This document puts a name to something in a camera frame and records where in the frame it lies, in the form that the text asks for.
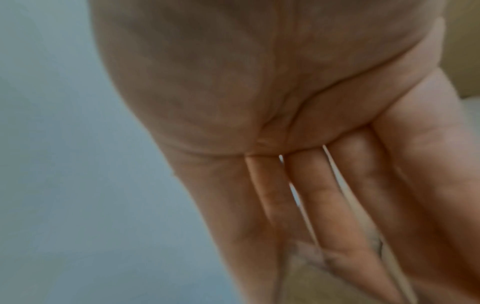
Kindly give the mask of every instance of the light blue background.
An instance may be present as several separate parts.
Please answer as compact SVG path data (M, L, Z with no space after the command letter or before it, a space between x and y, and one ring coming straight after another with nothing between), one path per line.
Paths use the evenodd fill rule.
M0 303L238 303L83 0L0 0Z

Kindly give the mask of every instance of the human hand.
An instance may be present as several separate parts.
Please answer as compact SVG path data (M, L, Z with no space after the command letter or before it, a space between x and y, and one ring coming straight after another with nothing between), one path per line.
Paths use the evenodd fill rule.
M323 145L421 296L480 299L480 168L438 68L442 1L91 7L116 86L192 195L249 303L274 301L297 241L318 242L338 276L402 301Z

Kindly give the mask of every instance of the palm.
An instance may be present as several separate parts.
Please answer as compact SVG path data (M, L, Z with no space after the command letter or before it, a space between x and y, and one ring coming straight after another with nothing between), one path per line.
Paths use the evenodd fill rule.
M471 200L472 185L459 181L479 172L465 166L476 161L464 153L472 148L455 94L436 70L441 2L91 2L110 74L192 194L252 302L271 301L285 240L314 241L289 181L315 241L340 255L333 270L400 301L338 203L343 197L323 145L423 292L475 290L466 265L480 273L476 255L452 239L478 236L480 229L467 232L478 226L478 207L451 206ZM442 129L467 146L464 154L445 145ZM453 185L454 195L439 196L438 184ZM440 211L420 207L410 186ZM460 215L448 220L449 212ZM408 237L398 238L402 231ZM433 252L441 254L429 259Z

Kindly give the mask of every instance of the beige object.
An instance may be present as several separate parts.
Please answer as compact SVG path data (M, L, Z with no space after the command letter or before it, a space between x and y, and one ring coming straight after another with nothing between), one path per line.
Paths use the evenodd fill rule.
M443 68L462 97L480 95L480 1L450 0Z

